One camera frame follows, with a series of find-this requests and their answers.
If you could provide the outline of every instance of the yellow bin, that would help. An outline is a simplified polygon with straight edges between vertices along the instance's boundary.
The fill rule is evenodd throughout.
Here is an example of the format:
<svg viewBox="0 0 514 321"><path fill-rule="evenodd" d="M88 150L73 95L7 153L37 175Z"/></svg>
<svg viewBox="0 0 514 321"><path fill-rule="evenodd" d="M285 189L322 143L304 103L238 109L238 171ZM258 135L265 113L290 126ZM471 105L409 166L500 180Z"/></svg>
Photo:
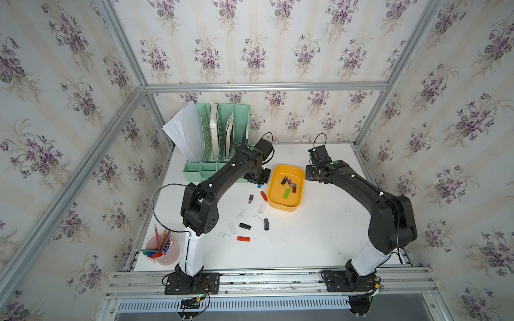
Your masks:
<svg viewBox="0 0 514 321"><path fill-rule="evenodd" d="M282 185L284 176L296 184L296 193L292 192L287 182ZM292 212L300 206L302 202L303 182L305 182L305 172L298 167L289 165L278 165L273 170L273 176L268 189L269 205L275 209ZM284 199L286 189L290 189L287 199Z"/></svg>

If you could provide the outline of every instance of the white table surface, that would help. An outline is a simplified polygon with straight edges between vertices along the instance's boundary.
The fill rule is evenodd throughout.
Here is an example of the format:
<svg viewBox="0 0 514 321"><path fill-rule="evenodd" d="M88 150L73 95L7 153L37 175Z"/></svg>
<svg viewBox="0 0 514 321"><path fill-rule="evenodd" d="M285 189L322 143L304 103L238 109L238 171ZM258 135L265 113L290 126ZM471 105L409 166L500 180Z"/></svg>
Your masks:
<svg viewBox="0 0 514 321"><path fill-rule="evenodd" d="M266 165L272 171L279 164L302 168L309 164L308 144L274 145L275 155ZM364 177L350 144L327 144L326 149L332 160L343 160L359 175ZM186 159L179 149L171 158L164 184L188 184L182 171ZM268 185L258 188L251 183L236 183L229 188L218 203L219 221L216 227L205 235L204 269L261 269L261 268L318 268L341 267L359 253L368 240L368 211L344 190L332 184L305 181L302 203L294 212L272 208L260 194L267 194ZM159 220L170 228L183 231L180 207L184 187L165 187L155 204ZM248 197L254 195L252 204ZM261 204L266 210L261 218L268 218L269 231L253 218ZM238 214L247 209L245 216ZM250 230L239 227L239 223L251 226ZM144 238L143 246L155 236L154 217ZM237 230L232 235L227 224L233 223ZM231 241L222 239L224 232L232 236ZM174 238L183 250L185 233L175 233ZM237 241L237 236L248 236L250 242ZM177 262L161 266L152 262L142 253L138 254L135 271L171 271ZM398 257L392 256L389 264L399 264Z"/></svg>

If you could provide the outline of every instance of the vent grille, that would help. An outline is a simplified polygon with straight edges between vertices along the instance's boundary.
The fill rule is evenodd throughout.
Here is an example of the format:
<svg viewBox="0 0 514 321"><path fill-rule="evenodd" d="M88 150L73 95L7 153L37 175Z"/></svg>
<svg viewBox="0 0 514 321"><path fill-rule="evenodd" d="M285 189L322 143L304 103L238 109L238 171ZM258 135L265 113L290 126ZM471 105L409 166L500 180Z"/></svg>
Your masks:
<svg viewBox="0 0 514 321"><path fill-rule="evenodd" d="M123 299L118 313L177 312L181 311L182 298ZM200 303L201 311L209 302ZM279 296L279 297L212 297L208 311L284 311L284 310L332 310L349 309L348 296Z"/></svg>

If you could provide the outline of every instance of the white arm segment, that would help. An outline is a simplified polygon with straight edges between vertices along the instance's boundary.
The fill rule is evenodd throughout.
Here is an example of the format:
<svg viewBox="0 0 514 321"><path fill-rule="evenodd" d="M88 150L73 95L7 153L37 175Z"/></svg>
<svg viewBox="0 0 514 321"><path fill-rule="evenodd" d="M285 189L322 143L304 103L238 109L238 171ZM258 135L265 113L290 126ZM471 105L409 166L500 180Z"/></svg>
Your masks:
<svg viewBox="0 0 514 321"><path fill-rule="evenodd" d="M184 243L182 260L180 260L179 266L182 271L185 271L187 275L192 277L204 266L202 256L205 247L205 241L203 240L205 234L196 236L196 233L191 228L186 228L186 231L189 231L191 236L189 236L189 233L185 233L186 242Z"/></svg>
<svg viewBox="0 0 514 321"><path fill-rule="evenodd" d="M390 256L391 254L383 254L377 250L368 240L359 254L352 259L352 266L360 276L366 276L374 273Z"/></svg>

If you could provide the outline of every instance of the pink cup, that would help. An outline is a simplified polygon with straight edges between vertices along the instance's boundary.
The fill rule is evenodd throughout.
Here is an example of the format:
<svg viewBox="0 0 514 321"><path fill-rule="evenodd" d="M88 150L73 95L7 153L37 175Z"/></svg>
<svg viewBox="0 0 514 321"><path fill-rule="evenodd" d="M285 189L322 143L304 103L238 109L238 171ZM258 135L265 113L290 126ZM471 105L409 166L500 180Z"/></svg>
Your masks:
<svg viewBox="0 0 514 321"><path fill-rule="evenodd" d="M162 233L159 234L159 243L162 240ZM180 256L180 248L178 247L177 242L172 238L170 238L170 241L168 241L164 246L170 245L170 248L164 253L164 255L158 257L158 258L151 258L148 259L152 260L154 263L157 262L160 265L168 266L173 264L178 257ZM153 236L148 242L146 243L145 249L147 250L158 250L156 237Z"/></svg>

